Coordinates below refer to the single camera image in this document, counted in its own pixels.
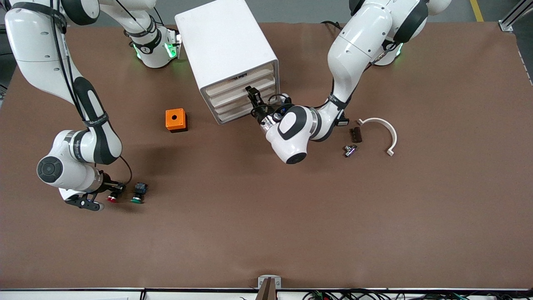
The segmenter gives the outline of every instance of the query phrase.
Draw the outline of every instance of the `metal frame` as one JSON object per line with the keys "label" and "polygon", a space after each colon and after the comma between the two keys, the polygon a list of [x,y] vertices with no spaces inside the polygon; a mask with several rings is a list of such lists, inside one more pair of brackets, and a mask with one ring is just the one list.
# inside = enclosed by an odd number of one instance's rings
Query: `metal frame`
{"label": "metal frame", "polygon": [[502,31],[513,31],[512,25],[531,9],[533,9],[533,0],[519,1],[502,20],[498,21]]}
{"label": "metal frame", "polygon": [[[0,298],[4,300],[69,300],[69,299],[116,299],[116,300],[313,300],[310,295],[315,289],[276,289],[276,277],[263,279],[261,289],[255,288],[82,288],[82,289],[0,289]],[[352,291],[357,298],[364,294],[357,289],[320,289],[341,297],[341,291]],[[438,293],[452,291],[461,295],[476,291],[472,289],[437,289]],[[533,290],[522,289],[480,289],[491,292],[504,293],[513,300],[524,300],[531,297]],[[372,289],[373,293],[381,292],[394,298],[403,294],[403,300],[412,300],[421,295],[433,293],[434,289]],[[363,297],[362,300],[372,300],[372,297]],[[494,295],[472,296],[468,300],[497,300]]]}
{"label": "metal frame", "polygon": [[[342,291],[350,288],[281,288],[276,291],[309,291],[327,290]],[[367,290],[380,291],[382,293],[395,293],[397,291],[411,292],[412,294],[427,294],[430,291],[528,291],[527,288],[362,288]],[[0,291],[159,291],[159,292],[181,292],[181,293],[250,293],[258,292],[256,288],[0,288]]]}

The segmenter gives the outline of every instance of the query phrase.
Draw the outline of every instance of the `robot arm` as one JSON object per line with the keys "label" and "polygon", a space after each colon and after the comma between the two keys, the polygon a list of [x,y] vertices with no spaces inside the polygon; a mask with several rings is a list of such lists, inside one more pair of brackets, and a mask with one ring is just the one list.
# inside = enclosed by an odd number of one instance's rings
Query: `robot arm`
{"label": "robot arm", "polygon": [[368,64],[373,65],[382,58],[392,62],[399,53],[391,51],[423,29],[428,5],[433,13],[439,13],[449,2],[351,0],[353,17],[328,53],[334,84],[326,102],[319,107],[293,106],[279,123],[271,115],[258,119],[279,158],[287,164],[298,163],[307,155],[309,140],[326,140],[343,115]]}
{"label": "robot arm", "polygon": [[381,5],[363,5],[346,24],[328,53],[328,65],[334,85],[326,102],[319,108],[294,106],[280,123],[266,132],[266,139],[280,159],[288,164],[302,161],[308,141],[329,137],[335,121],[348,105],[365,67],[380,50],[392,17]]}
{"label": "robot arm", "polygon": [[[102,10],[119,21],[136,48],[141,49],[138,57],[145,65],[162,67],[177,56],[173,30],[156,26],[144,11],[128,11],[153,8],[155,1],[124,1],[126,6],[119,1],[101,2]],[[79,25],[94,23],[100,13],[100,3],[98,0],[11,0],[11,5],[5,16],[6,29],[23,76],[36,88],[75,105],[87,128],[60,132],[50,152],[39,161],[37,174],[43,182],[59,188],[67,203],[101,210],[103,205],[87,196],[105,190],[120,193],[124,184],[112,181],[91,164],[113,163],[120,157],[122,144],[93,85],[70,60],[64,39],[66,17]]]}

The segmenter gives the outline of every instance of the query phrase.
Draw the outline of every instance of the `table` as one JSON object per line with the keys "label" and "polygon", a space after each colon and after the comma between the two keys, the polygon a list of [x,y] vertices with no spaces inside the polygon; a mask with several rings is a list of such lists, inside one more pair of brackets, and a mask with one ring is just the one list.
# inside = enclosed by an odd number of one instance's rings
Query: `table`
{"label": "table", "polygon": [[[325,25],[261,24],[298,104],[327,97]],[[119,28],[70,28],[146,203],[102,212],[62,203],[35,174],[55,135],[83,128],[74,107],[17,70],[0,110],[0,286],[527,288],[533,276],[532,87],[512,34],[495,23],[428,23],[391,66],[364,74],[348,128],[276,157],[252,117],[217,125],[186,60],[149,69]],[[169,133],[166,109],[190,128]],[[121,161],[101,166],[126,180]]]}

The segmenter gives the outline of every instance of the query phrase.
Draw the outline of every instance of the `orange block with hole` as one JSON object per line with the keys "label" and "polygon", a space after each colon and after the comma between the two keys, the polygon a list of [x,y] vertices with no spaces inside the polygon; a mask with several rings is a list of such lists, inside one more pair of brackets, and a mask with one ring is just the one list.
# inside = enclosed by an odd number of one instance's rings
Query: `orange block with hole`
{"label": "orange block with hole", "polygon": [[170,132],[188,130],[187,114],[183,108],[169,109],[165,112],[165,125]]}

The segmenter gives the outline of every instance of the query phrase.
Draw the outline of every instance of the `white plastic bracket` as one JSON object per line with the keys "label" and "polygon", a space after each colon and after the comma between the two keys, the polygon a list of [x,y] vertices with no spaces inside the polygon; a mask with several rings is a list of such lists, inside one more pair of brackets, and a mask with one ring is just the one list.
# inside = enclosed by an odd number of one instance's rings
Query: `white plastic bracket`
{"label": "white plastic bracket", "polygon": [[380,119],[380,118],[369,118],[369,119],[366,119],[366,120],[357,120],[357,123],[359,123],[359,125],[363,125],[365,123],[368,123],[368,122],[376,122],[376,123],[379,123],[385,127],[387,127],[387,129],[391,132],[391,135],[392,135],[392,145],[391,147],[387,150],[387,154],[392,156],[394,155],[394,151],[392,150],[395,146],[396,146],[396,142],[398,141],[398,135],[396,134],[396,129],[394,129],[394,127],[391,125],[391,123],[387,122],[386,120],[384,119]]}

